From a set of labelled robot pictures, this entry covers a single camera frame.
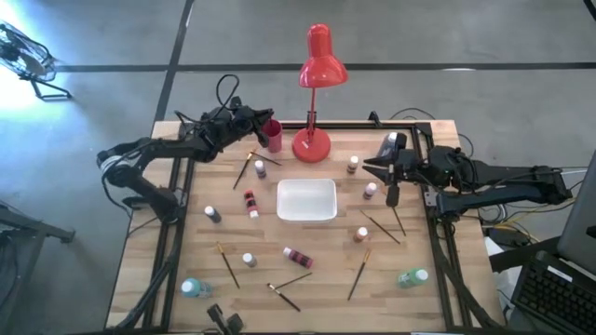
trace lamp shade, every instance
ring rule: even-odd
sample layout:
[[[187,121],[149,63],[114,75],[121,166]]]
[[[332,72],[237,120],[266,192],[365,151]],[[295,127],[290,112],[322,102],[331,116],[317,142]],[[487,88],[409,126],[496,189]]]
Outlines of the lamp shade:
[[[301,87],[332,87],[347,81],[342,62],[333,56],[332,31],[324,23],[313,24],[306,35],[308,60],[300,70]]]

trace paintbrush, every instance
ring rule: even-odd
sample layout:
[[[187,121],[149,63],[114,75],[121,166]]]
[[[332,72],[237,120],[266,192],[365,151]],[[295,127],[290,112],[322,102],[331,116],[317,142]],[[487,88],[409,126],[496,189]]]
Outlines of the paintbrush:
[[[257,154],[257,153],[255,153],[254,151],[251,151],[251,154],[254,154],[254,155],[255,155],[255,156],[257,156],[257,157],[261,157],[262,159],[266,160],[267,162],[269,162],[269,163],[273,163],[273,164],[275,164],[275,165],[277,165],[277,166],[280,166],[280,167],[281,167],[281,163],[278,163],[278,162],[274,161],[274,160],[273,160],[273,159],[271,159],[271,158],[267,158],[267,157],[265,157],[265,156],[263,156],[263,155]]]
[[[310,276],[311,274],[313,274],[313,273],[308,273],[308,274],[306,274],[306,275],[301,275],[301,276],[299,276],[299,277],[298,277],[298,278],[296,278],[296,279],[293,279],[293,280],[291,280],[291,281],[289,281],[289,282],[287,282],[287,283],[283,283],[283,284],[281,284],[281,285],[279,285],[279,286],[278,286],[278,289],[280,289],[280,288],[283,288],[283,287],[285,287],[286,285],[289,285],[289,284],[291,284],[291,283],[293,283],[293,282],[295,282],[295,281],[298,281],[298,280],[300,280],[300,279],[302,279],[302,278],[304,278],[304,277],[308,277],[308,276]]]
[[[225,266],[227,266],[227,269],[230,271],[230,275],[232,275],[232,278],[234,278],[234,282],[236,283],[236,287],[240,288],[240,285],[238,284],[238,281],[236,280],[236,276],[234,275],[234,272],[232,272],[232,268],[230,267],[230,263],[227,262],[227,258],[225,257],[224,254],[224,249],[222,248],[222,245],[219,242],[217,243],[217,249],[220,250],[220,253],[222,254],[223,257],[223,261],[225,261]]]
[[[379,224],[379,222],[377,222],[375,219],[371,218],[370,216],[368,216],[368,215],[364,214],[364,212],[362,211],[362,209],[360,210],[360,213],[362,213],[362,215],[364,215],[365,217],[369,218],[369,220],[370,220],[372,223],[376,224],[376,226],[377,226],[377,227],[379,227],[379,228],[380,228],[380,229],[381,229],[381,230],[382,230],[382,231],[383,231],[385,234],[387,234],[389,237],[391,237],[391,238],[392,238],[394,241],[396,241],[398,244],[401,244],[401,242],[400,242],[400,241],[398,241],[398,239],[397,239],[397,238],[393,237],[393,235],[392,235],[392,234],[390,234],[390,233],[389,233],[389,232],[388,232],[388,231],[387,231],[385,228],[383,228],[383,226],[382,226],[382,225],[380,225],[380,224]]]
[[[391,209],[393,209],[393,214],[395,214],[395,218],[398,220],[398,223],[400,224],[401,232],[405,236],[406,231],[405,231],[405,229],[403,229],[403,225],[401,224],[401,220],[400,220],[400,217],[398,216],[398,212],[395,210],[395,208],[391,208]]]
[[[354,285],[352,286],[352,289],[350,290],[350,294],[347,296],[348,300],[350,300],[352,298],[352,293],[354,293],[354,288],[356,288],[356,284],[358,283],[358,280],[360,279],[360,275],[362,275],[362,270],[364,270],[364,265],[368,261],[369,256],[371,256],[371,250],[369,248],[367,248],[366,253],[364,254],[364,260],[362,260],[362,265],[360,266],[360,269],[358,270],[358,274],[356,275],[356,280],[354,281]]]
[[[244,162],[244,167],[242,167],[242,169],[240,170],[240,174],[238,175],[238,178],[236,179],[236,182],[234,183],[234,187],[232,187],[232,190],[236,190],[236,186],[240,182],[240,178],[242,178],[244,171],[246,171],[246,167],[249,165],[251,158],[252,158],[252,152],[249,152],[249,155],[246,157],[246,162]]]
[[[279,292],[277,288],[275,288],[270,283],[267,283],[267,286],[269,288],[271,288],[272,291],[276,292],[281,299],[283,299],[284,301],[286,301],[287,303],[289,303],[290,306],[293,307],[296,311],[300,312],[300,308],[298,306],[296,306],[295,303],[291,302],[291,300],[288,299],[288,297],[286,297],[283,293]]]

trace keyboard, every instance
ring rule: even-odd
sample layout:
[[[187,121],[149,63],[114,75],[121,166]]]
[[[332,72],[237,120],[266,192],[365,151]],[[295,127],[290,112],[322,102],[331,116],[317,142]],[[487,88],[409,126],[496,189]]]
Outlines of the keyboard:
[[[564,334],[596,334],[596,282],[545,251],[523,265],[511,301]]]

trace wooden tabletop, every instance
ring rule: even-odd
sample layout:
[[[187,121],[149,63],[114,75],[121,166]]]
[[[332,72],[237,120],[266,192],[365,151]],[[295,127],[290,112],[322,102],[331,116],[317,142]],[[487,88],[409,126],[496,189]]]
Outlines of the wooden tabletop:
[[[454,121],[429,122],[436,145],[459,145]],[[156,123],[153,137],[174,138],[178,126],[178,122]],[[254,165],[250,164],[235,191],[232,186],[247,153],[258,147],[255,137],[230,145],[209,164],[195,165],[170,330],[212,328],[214,325],[206,311],[214,303],[220,305],[226,316],[239,313],[245,323],[244,331],[444,330],[419,188],[405,182],[400,186],[398,213],[406,230],[404,237],[393,212],[385,206],[382,194],[385,187],[371,200],[362,198],[367,183],[372,181],[381,186],[380,181],[360,167],[353,175],[345,171],[351,155],[357,155],[360,160],[375,156],[387,130],[330,130],[332,151],[328,159],[317,164],[302,163],[294,158],[293,133],[284,131],[280,153],[258,150],[283,166],[265,162],[267,177],[259,180]],[[410,139],[408,147],[412,148]],[[145,170],[144,176],[155,184],[167,185],[170,167],[170,160],[156,160]],[[284,179],[333,179],[337,187],[337,218],[326,224],[283,222],[276,214],[276,201],[277,184]],[[259,207],[260,217],[256,220],[247,214],[243,199],[247,189],[254,191]],[[223,217],[222,222],[212,223],[203,214],[205,206],[215,207]],[[384,225],[401,244],[381,232],[360,209]],[[153,216],[148,210],[135,213],[130,229]],[[354,243],[352,236],[362,226],[369,229],[369,237],[362,243]],[[477,221],[463,219],[456,227],[455,240],[466,285],[487,312],[502,322],[480,225]],[[135,232],[127,241],[107,326],[121,321],[146,289],[158,232],[155,222]],[[240,289],[228,273],[216,241],[222,244]],[[285,258],[282,255],[285,247],[312,258],[311,269],[306,270]],[[348,301],[347,295],[366,248],[372,250],[371,257]],[[256,267],[249,268],[242,262],[245,252],[256,257]],[[398,288],[398,276],[414,267],[429,271],[428,282],[420,287]],[[267,283],[279,285],[309,271],[313,273],[311,276],[281,289],[302,309],[301,313],[266,287]],[[212,284],[214,296],[210,299],[183,297],[179,289],[187,277]],[[163,294],[156,308],[154,320],[157,321],[162,300]],[[454,314],[458,317],[456,306],[456,299],[452,298]]]

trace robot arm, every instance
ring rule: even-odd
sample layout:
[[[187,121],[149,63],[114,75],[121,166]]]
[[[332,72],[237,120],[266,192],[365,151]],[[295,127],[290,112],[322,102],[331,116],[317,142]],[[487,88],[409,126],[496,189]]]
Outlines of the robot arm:
[[[157,187],[142,176],[147,165],[156,158],[190,158],[209,163],[226,146],[251,133],[267,147],[269,139],[261,129],[273,113],[271,109],[253,110],[234,97],[229,110],[215,108],[204,113],[190,128],[182,125],[180,140],[141,138],[118,144],[98,153],[97,164],[109,183],[138,193],[141,198],[134,199],[148,203],[162,222],[176,222],[179,200],[171,190]],[[125,204],[134,208],[130,200],[125,199]]]
[[[561,170],[546,166],[494,167],[466,157],[459,148],[436,146],[427,159],[405,149],[407,138],[399,134],[392,153],[364,160],[363,168],[389,186],[386,204],[395,207],[401,181],[425,184],[433,189],[430,203],[441,219],[457,220],[468,209],[529,200],[558,205],[572,194]],[[457,192],[444,189],[453,186]]]

